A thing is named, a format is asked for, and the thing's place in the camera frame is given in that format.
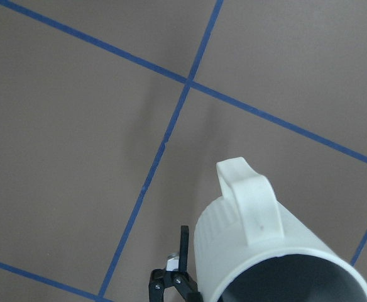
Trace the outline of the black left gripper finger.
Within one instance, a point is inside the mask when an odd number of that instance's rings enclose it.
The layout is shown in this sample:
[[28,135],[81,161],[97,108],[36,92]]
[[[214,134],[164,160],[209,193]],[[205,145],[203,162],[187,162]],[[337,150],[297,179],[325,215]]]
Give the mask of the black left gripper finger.
[[197,283],[187,272],[189,252],[189,227],[180,227],[180,249],[175,257],[167,260],[164,269],[151,272],[148,283],[149,301],[164,301],[164,292],[168,288],[175,288],[184,301],[202,301],[202,295]]

